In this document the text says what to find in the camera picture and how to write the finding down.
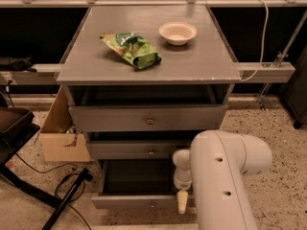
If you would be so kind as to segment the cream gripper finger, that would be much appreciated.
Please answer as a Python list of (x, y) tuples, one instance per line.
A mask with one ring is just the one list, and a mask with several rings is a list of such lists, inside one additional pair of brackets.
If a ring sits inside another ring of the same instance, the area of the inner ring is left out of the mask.
[(188, 192), (185, 190), (179, 190), (177, 192), (177, 209), (180, 214), (184, 214), (186, 212), (188, 202)]

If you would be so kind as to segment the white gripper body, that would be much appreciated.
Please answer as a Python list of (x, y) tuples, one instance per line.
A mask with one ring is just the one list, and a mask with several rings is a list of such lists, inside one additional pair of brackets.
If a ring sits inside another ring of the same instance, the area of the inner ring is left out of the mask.
[(174, 173), (174, 184), (178, 190), (189, 190), (192, 185), (191, 171), (189, 169), (176, 168)]

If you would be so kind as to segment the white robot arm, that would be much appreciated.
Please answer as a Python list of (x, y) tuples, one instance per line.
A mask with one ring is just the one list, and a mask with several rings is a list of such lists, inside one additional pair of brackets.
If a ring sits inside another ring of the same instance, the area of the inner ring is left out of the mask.
[(199, 230), (258, 230), (242, 180), (267, 171), (272, 151), (260, 138), (207, 130), (173, 154), (177, 208), (184, 213), (193, 190)]

